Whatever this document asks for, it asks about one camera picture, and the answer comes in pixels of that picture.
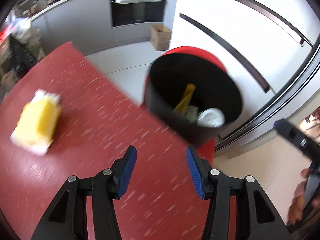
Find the person's right hand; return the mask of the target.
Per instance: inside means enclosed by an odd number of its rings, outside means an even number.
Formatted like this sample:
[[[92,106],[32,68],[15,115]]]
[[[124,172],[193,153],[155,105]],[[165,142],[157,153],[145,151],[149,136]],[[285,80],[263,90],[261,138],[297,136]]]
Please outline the person's right hand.
[[[292,199],[292,204],[289,208],[288,222],[295,224],[303,218],[303,206],[305,203],[304,190],[306,185],[306,177],[309,173],[309,168],[305,168],[301,171],[300,175],[305,179],[300,182],[295,190],[294,197]]]

